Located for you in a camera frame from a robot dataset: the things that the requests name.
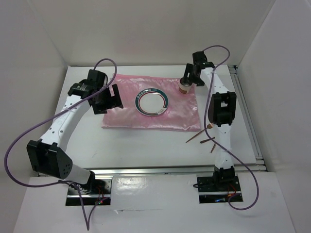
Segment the pink anti-static bag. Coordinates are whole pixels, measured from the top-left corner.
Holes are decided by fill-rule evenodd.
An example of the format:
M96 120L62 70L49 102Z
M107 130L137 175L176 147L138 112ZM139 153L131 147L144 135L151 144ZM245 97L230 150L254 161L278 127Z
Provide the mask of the pink anti-static bag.
M180 79L117 74L117 84L124 108L108 110L103 128L134 128L171 131L200 131L200 118L194 88L188 94L179 92ZM169 99L167 110L158 116L145 116L135 106L137 94L148 88L165 92Z

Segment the wire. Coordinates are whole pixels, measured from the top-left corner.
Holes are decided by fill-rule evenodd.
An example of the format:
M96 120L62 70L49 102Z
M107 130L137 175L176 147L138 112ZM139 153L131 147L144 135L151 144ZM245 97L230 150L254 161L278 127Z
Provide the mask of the wire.
M229 184L229 185L233 188L234 194L236 194L236 193L237 193L237 190L235 189L235 187L234 187L232 184Z
M74 107L78 106L78 105L81 104L82 102L87 101L87 100L89 100L89 99L91 99L91 98L94 98L95 96L97 96L98 94L100 94L101 92L103 92L105 89L107 89L107 88L112 84L112 82L114 81L114 79L115 79L115 77L116 77L116 75L117 75L117 64L116 64L113 60L111 60L111 59L109 59L109 58L103 58L103 59L101 59L100 61L98 61L98 62L96 63L96 65L94 66L94 70L95 70L96 67L99 65L99 63L101 63L101 62L103 62L103 61L110 61L110 62L113 64L114 68L115 68L115 72L114 72L114 74L113 74L113 76L112 76L112 79L110 80L110 82L109 82L106 86L102 87L99 91L97 91L97 92L95 92L94 94L92 94L92 95L86 97L85 99L80 100L79 102L73 104L72 106L70 106L70 107L67 108L66 110L64 110L64 111L62 111L62 112L60 112L60 113L58 113L58 114L56 114L56 115L54 115L54 116L52 116L52 117L50 117L50 118L44 120L44 121L42 121L42 122L40 122L39 124L36 124L35 126L29 128L29 129L26 130L25 132L21 133L21 134L11 143L11 145L10 145L9 148L7 149L7 151L6 151L6 153L5 153L5 156L4 156L4 169L5 169L5 172L6 172L6 173L8 174L8 176L11 178L11 180L13 180L15 183L17 183L17 184L19 184L19 185L21 185L21 186L29 187L29 188L41 188L41 187L52 186L52 185L59 184L59 183L67 184L67 185L71 185L71 184L72 184L72 185L75 187L75 189L77 190L78 194L79 194L79 198L80 198L80 202L81 202L81 207L82 207L82 212L83 212L83 215L84 215L84 218L85 218L85 221L86 221L86 228L87 228L87 230L89 230L89 220L90 220L90 218L91 218L91 215L92 215L92 213L93 213L95 207L96 207L98 204L100 204L100 203L101 203L104 199L106 199L106 198L101 199L100 202L98 202L97 204L95 204L95 205L93 206L93 208L91 209L91 212L89 213L88 219L87 219L87 218L86 218L86 211L85 211L84 204L83 204L82 195L81 195L81 192L80 192L80 189L79 189L78 185L77 185L75 182L59 180L59 181L57 181L57 182L47 183L47 184L40 184L40 185L32 185L32 184L23 183L23 182L17 180L17 179L12 175L12 173L11 173L11 171L10 171L10 169L9 169L9 166L8 166L8 157L9 157L10 151L12 150L13 146L14 146L23 136L25 136L26 134L28 134L28 133L31 132L32 130L34 130L34 129L40 127L41 125L44 125L44 124L46 124L47 122L49 122L49 121L51 121L51 120L53 120L53 119L55 119L55 118L57 118L57 117L59 117L59 116L65 114L66 112L68 112L69 110L71 110L71 109L73 109Z
M96 201L99 201L99 198L101 197L101 190L99 189L99 187L97 187L97 188L98 188L99 193L98 193L98 198Z
M91 211L89 212L89 215L88 215L88 218L87 218L86 210L84 208L84 203L83 203L83 199L82 199L82 195L81 195L80 189L78 188L76 183L73 183L73 185L76 187L76 190L78 191L79 199L80 199L80 204L81 204L81 208L82 208L82 212L83 212L83 217L84 217L84 220L86 222L86 229L89 231L89 223L90 223L90 219L91 219L91 215L92 215L93 211L95 210L96 206L98 206L100 203L102 203L103 200L105 200L107 198L102 198L101 200L95 202L95 204L92 207Z
M244 207L244 208L237 208L235 206L233 206L230 202L230 200L236 196L236 195L232 195L229 199L228 199L228 204L235 210L248 210L250 208L252 208L258 201L258 198L259 198L259 185L258 185L258 181L256 179L256 176L255 174L253 173L253 171L245 164L243 163L237 156L235 156L232 152L230 152L228 149L226 149L223 145L221 145L220 143L218 143L215 139L213 139L209 134L208 134L208 131L206 129L207 127L207 124L206 124L206 120L207 120L207 110L208 110L208 106L209 106L209 100L210 100L210 96L211 96L211 90L212 90L212 86L213 86L213 81L214 81L214 73L216 71L216 69L222 65L223 63L225 63L229 57L230 57L230 51L229 49L227 49L225 46L222 46L222 45L213 45L213 46L210 46L210 47L207 47L206 49L204 49L203 51L206 51L208 49L211 49L211 48L214 48L214 47L220 47L220 48L223 48L225 49L227 52L228 52L228 56L226 59L224 59L222 62L220 62L217 66L215 66L215 68L213 69L212 71L212 77L211 77L211 81L210 81L210 86L209 86L209 90L208 90L208 95L207 95L207 102L206 102L206 107L205 107L205 111L204 111L204 129L205 129L205 133L206 135L208 136L209 139L211 139L211 141L213 141L216 145L218 145L220 148L222 148L224 151L226 151L228 154L230 154L233 158L235 158L236 160L239 161L240 164L242 164L250 173L251 175L253 176L254 178L254 181L255 181L255 184L256 184L256 189L257 189L257 193L256 193L256 198L254 200L254 202L252 204L250 204L249 206L247 207Z
M81 192L83 192L83 193L85 193L85 194L87 194L87 195L91 193L91 191L89 191L89 192L84 191L84 190L81 188L81 186L80 186L79 184L77 184L77 185L78 185L79 190L80 190ZM72 184L72 182L69 183L69 187L71 187L71 188L73 188L73 189L76 189L76 188L74 187L74 185Z
M51 186L51 185L55 185L55 184L60 183L60 182L54 182L54 183L47 183L47 184L40 184L40 185L31 185L31 184L27 184L27 183L20 182L19 180L17 180L17 179L12 175L12 173L10 172L10 169L9 169L9 167L8 167L8 157L9 157L10 151L12 150L13 146L14 146L23 136L25 136L26 134L28 134L28 133L31 132L32 130L34 130L34 129L40 127L41 125L46 124L47 122L49 122L49 121L51 121L51 120L53 120L53 119L55 119L55 118L57 118L57 117L59 117L59 116L61 116L61 115L63 115L63 114L65 114L65 113L68 112L69 110L71 110L71 109L73 109L74 107L78 106L80 103L82 103L82 102L84 102L84 101L87 101L87 100L89 100L89 99L91 99L91 98L97 96L99 93L101 93L101 92L103 92L105 89L107 89L107 88L111 85L111 83L114 81L114 79L115 79L115 77L116 77L116 75L117 75L117 64L116 64L113 60L111 60L111 59L109 59L109 58L103 58L103 59L101 59L101 60L95 65L94 69L95 69L95 68L98 66L98 64L99 64L100 62L102 62L102 61L110 61L110 62L112 62L112 64L113 64L114 67L115 67L115 73L113 74L113 77L112 77L111 81L110 81L106 86L104 86L102 89L100 89L99 91L95 92L94 94L92 94L92 95L86 97L85 99L80 100L79 102L73 104L73 105L70 106L68 109L66 109L66 110L64 110L64 111L62 111L62 112L60 112L60 113L58 113L58 114L56 114L56 115L50 117L49 119L46 119L46 120L42 121L41 123L36 124L35 126L29 128L28 130L26 130L25 132L23 132L22 134L20 134L20 135L11 143L11 145L9 146L9 148L8 148L8 150L6 151L5 156L4 156L4 169L5 169L6 173L8 174L8 176L9 176L15 183L17 183L17 184L19 184L19 185L22 185L22 186L24 186L24 187L29 187L29 188L41 188L41 187L47 187L47 186Z

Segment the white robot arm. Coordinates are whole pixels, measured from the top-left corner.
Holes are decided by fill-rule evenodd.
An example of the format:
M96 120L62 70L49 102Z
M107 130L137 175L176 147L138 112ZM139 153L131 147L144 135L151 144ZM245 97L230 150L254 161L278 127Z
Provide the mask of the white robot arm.
M62 111L99 91L104 83L107 83L106 74L91 69L87 79L70 88ZM112 88L114 96L111 96L109 88L105 89L95 98L82 102L56 118L38 141L28 143L27 152L34 171L73 181L86 190L96 191L96 187L104 187L102 181L95 179L94 172L73 164L65 151L74 129L90 107L94 114L107 113L107 109L115 107L123 108L117 85L112 85Z
M187 94L192 84L210 87L214 64L208 62L204 51L192 54L193 64L187 64L184 77L180 79L179 91ZM231 150L230 131L235 117L236 99L235 92L230 92L214 73L211 99L208 108L208 119L215 125L217 142ZM231 182L235 177L234 165L231 156L222 148L217 149L214 167L215 183Z
M210 86L211 82L211 74L213 72L213 68L206 68L201 72L201 79L205 82L206 86ZM220 93L220 94L227 94L229 90L224 86L222 81L220 80L219 76L214 73L214 80L212 86L212 94ZM231 141L230 141L230 131L231 125L229 124L222 124L221 126L215 125L215 138L216 140L223 145L228 150L231 150ZM230 169L233 165L231 155L228 154L225 150L218 147L216 149L216 161L215 167L218 169Z

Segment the chopstick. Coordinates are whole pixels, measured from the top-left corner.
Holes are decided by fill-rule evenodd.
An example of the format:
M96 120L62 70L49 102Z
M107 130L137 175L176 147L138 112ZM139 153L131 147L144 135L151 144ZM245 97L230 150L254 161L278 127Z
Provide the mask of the chopstick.
M206 140L201 141L200 143L202 144L202 143L208 142L208 141L210 141L210 140L211 140L211 139L206 139Z
M208 124L207 127L206 127L206 129L211 129L211 128L213 128L212 124ZM199 136L201 133L204 132L204 130L205 130L205 129L203 129L202 131L198 132L195 136L193 136L192 138L190 138L187 142L190 142L192 139L194 139L194 138L196 138L197 136Z
M216 147L216 143L214 143L214 146L213 146L212 150L210 151L211 153L213 153L215 147Z

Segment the metal frame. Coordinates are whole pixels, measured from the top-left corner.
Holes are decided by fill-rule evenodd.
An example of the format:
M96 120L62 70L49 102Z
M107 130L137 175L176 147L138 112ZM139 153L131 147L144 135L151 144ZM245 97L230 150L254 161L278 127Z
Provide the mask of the metal frame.
M245 96L244 96L243 91L242 91L241 83L240 83L239 77L237 75L237 66L228 66L228 69L229 69L229 73L230 73L230 76L231 76L233 86L234 86L234 89L236 91L239 103L241 105L240 107L241 107L241 111L242 111L244 121L245 121L245 123L247 123L247 124L245 124L247 132L249 135L252 135L250 137L250 141L251 141L251 144L253 146L254 152L256 152L255 157L256 158L263 158L259 144L258 144L258 140L256 137L256 133L254 130L254 126L253 126L250 114L248 112L248 108L247 108Z
M255 164L248 164L248 167L254 172L266 172L266 166L263 159L256 159ZM212 176L214 166L173 166L173 167L133 167L133 168L108 168L108 169L92 169L95 172L96 179L109 180L112 184L113 177L117 176L154 176L154 175L185 175L195 174L197 176ZM235 165L236 173L248 172L242 165ZM221 195L227 192L206 192L199 193L200 196ZM82 198L94 198L98 195L82 194ZM79 198L78 195L67 195L67 199Z

